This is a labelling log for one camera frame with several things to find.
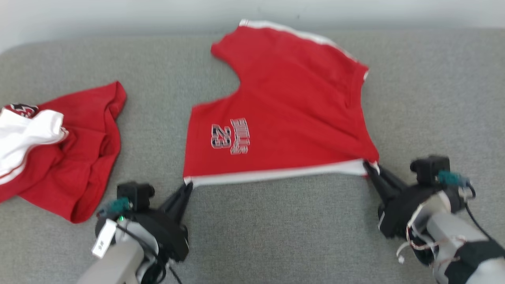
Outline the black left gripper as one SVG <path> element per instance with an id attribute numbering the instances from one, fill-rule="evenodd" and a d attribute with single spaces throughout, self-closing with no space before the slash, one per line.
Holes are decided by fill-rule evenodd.
<path id="1" fill-rule="evenodd" d="M 182 185 L 164 201 L 159 210 L 149 209 L 131 215 L 161 245 L 160 250 L 175 262 L 184 261 L 189 254 L 186 233 L 180 225 L 193 188 L 193 182 Z"/>

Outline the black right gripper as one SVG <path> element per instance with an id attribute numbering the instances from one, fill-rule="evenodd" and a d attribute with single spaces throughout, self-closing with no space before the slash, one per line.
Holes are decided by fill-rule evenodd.
<path id="1" fill-rule="evenodd" d="M 467 225 L 454 213 L 462 210 L 466 194 L 454 185 L 407 184 L 378 163 L 364 169 L 383 203 L 379 230 L 387 238 L 466 239 Z"/>

